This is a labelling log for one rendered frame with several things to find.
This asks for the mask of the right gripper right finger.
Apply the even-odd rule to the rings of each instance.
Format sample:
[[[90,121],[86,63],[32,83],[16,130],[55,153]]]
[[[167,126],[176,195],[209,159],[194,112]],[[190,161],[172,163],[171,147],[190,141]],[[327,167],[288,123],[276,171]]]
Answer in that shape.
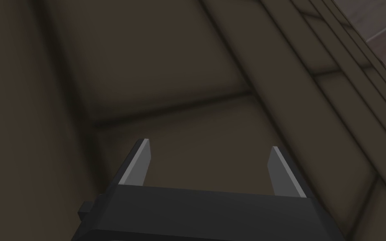
[[[285,149],[271,147],[268,172],[275,195],[314,198],[313,192]]]

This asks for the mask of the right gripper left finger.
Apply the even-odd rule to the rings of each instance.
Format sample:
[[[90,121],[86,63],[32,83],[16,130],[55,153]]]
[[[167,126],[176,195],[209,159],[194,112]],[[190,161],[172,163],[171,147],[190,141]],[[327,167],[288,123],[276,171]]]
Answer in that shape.
[[[143,186],[151,161],[150,141],[142,138],[136,141],[124,162],[116,172],[111,187],[115,185]]]

